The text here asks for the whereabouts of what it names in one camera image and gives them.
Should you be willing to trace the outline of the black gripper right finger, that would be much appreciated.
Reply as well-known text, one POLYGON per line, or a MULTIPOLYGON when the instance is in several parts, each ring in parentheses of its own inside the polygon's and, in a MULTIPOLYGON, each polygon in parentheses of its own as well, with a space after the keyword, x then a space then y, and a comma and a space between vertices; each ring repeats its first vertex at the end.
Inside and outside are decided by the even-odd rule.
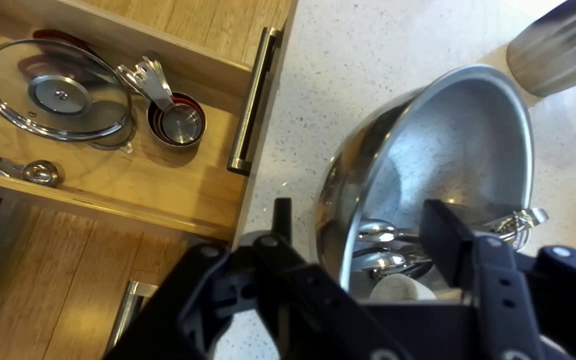
POLYGON ((425 202, 420 240, 445 279, 472 297, 489 360, 544 360, 530 289, 511 243, 475 234, 440 199, 425 202))

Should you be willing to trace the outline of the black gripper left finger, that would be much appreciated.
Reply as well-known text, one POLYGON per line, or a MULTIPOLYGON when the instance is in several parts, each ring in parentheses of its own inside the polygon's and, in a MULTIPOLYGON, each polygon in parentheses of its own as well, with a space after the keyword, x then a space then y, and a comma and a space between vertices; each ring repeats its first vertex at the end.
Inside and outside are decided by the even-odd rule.
POLYGON ((410 352, 319 263, 290 243, 292 199, 277 197, 273 228, 252 248, 262 270, 261 309, 285 354, 300 360, 410 360, 410 352))

